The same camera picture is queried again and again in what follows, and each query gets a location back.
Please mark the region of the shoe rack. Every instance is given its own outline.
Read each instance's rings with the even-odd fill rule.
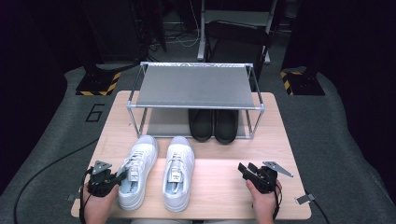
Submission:
[[[253,138],[264,112],[264,102],[250,91],[251,63],[149,63],[142,62],[127,109],[138,137],[191,137],[188,109],[239,111],[236,138]],[[140,90],[137,83],[142,81]],[[253,95],[259,95],[254,102]],[[136,120],[134,112],[143,110]]]

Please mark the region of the wire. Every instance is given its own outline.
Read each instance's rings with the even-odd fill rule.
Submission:
[[[324,214],[323,210],[321,209],[321,207],[319,206],[319,204],[317,203],[317,200],[313,200],[314,204],[317,206],[317,208],[319,209],[320,213],[323,215],[324,219],[326,219],[326,223],[330,224],[329,219],[327,218],[326,214]]]
[[[194,9],[193,9],[193,7],[192,7],[192,2],[191,2],[191,0],[190,0],[190,7],[191,7],[191,11],[192,11],[192,16],[194,17],[195,26],[197,27],[197,31],[198,31],[197,37],[196,37],[196,39],[194,40],[194,42],[193,42],[192,44],[190,44],[190,45],[184,45],[183,42],[182,42],[179,38],[175,37],[175,39],[177,39],[178,42],[179,42],[183,47],[186,47],[186,48],[189,48],[189,47],[194,46],[194,45],[198,42],[198,40],[199,40],[199,34],[200,34],[199,27],[198,27],[198,21],[197,21],[197,19],[195,18],[195,13],[194,13]]]
[[[45,170],[47,170],[48,168],[50,168],[53,164],[57,163],[58,161],[63,160],[64,158],[71,156],[73,154],[75,154],[76,152],[81,151],[82,149],[89,147],[90,145],[92,145],[93,143],[97,142],[99,140],[99,138],[96,138],[95,140],[91,141],[90,143],[88,143],[87,145],[80,147],[64,156],[62,156],[61,158],[59,158],[56,161],[53,161],[52,163],[50,163],[49,165],[47,165],[46,167],[44,167],[43,169],[41,169],[40,171],[38,171],[35,175],[33,175],[22,187],[20,193],[18,194],[18,197],[15,201],[14,204],[14,210],[13,210],[13,217],[14,217],[14,223],[17,224],[18,223],[18,219],[17,219],[17,208],[18,208],[18,202],[20,200],[20,197],[22,196],[23,192],[25,191],[25,189],[27,188],[27,186],[30,184],[30,182],[32,182],[38,175],[40,175],[41,173],[43,173]]]
[[[89,174],[92,173],[92,170],[93,170],[93,168],[91,167],[89,170],[87,170],[87,171],[84,173],[84,175],[83,175],[82,178],[81,178],[81,186],[80,186],[80,188],[79,188],[79,214],[78,214],[78,217],[79,217],[79,221],[80,221],[82,224],[85,224],[85,223],[86,223],[86,221],[85,221],[85,216],[84,216],[84,213],[85,213],[85,206],[87,205],[88,200],[89,200],[89,199],[91,198],[91,196],[92,196],[92,194],[90,193],[90,195],[89,195],[88,198],[87,198],[87,201],[84,203],[84,187],[85,187],[85,186],[84,186],[84,182],[85,182],[85,178],[87,177],[87,175],[89,175]]]
[[[276,218],[276,216],[277,216],[277,213],[279,212],[280,204],[282,203],[282,190],[281,190],[281,188],[277,185],[276,182],[275,182],[275,183],[273,182],[271,176],[270,176],[267,172],[263,171],[263,172],[261,172],[261,175],[265,175],[265,177],[266,177],[266,178],[268,179],[268,181],[269,181],[269,184],[270,184],[271,188],[273,189],[273,193],[274,193],[275,201],[276,201],[276,208],[275,208],[275,211],[274,211],[274,213],[273,213],[273,220],[275,220],[275,218]],[[276,193],[276,188],[279,188],[280,200],[279,200],[279,196],[278,196],[277,193]]]
[[[282,204],[282,200],[283,200],[282,189],[280,188],[280,186],[278,184],[276,184],[276,187],[279,189],[279,194],[278,194],[280,196],[279,205],[281,205]]]
[[[192,47],[192,46],[197,42],[197,39],[181,40],[180,38],[177,38],[177,37],[175,37],[175,39],[176,39],[177,41],[167,41],[166,44],[181,44],[181,45],[183,45],[183,43],[187,43],[187,42],[193,41],[194,43],[192,43],[192,44],[189,45],[189,46],[183,45],[184,47],[189,48],[189,47]]]
[[[157,62],[157,63],[159,62],[156,58],[154,58],[154,57],[153,57],[152,55],[150,55],[150,54],[147,55],[147,59],[150,60],[150,61],[152,61],[152,62]]]

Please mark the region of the black curtain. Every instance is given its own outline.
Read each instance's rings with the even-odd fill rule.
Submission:
[[[282,65],[317,68],[335,85],[351,135],[394,202],[395,11],[391,0],[304,0]]]
[[[1,1],[0,52],[2,193],[64,98],[64,73],[82,66],[81,52],[101,60],[78,0]]]

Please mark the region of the hand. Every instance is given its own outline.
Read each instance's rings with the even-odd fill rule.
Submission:
[[[279,195],[280,189],[282,189],[282,185],[280,185],[280,182],[278,180],[276,181],[276,184],[279,186],[279,188],[276,188],[276,194]],[[276,208],[275,194],[261,194],[250,180],[247,180],[246,185],[251,195],[253,196],[253,209],[256,215],[257,223],[274,223],[273,213]]]
[[[110,214],[111,204],[113,204],[118,195],[119,187],[118,185],[114,186],[106,197],[100,198],[91,195],[88,192],[88,184],[84,185],[84,218],[87,224],[106,223]]]

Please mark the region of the black shoe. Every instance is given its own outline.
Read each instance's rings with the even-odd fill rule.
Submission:
[[[213,133],[213,110],[189,109],[189,124],[191,136],[199,142],[204,142]]]
[[[231,143],[238,131],[238,110],[215,110],[215,137],[222,144]]]

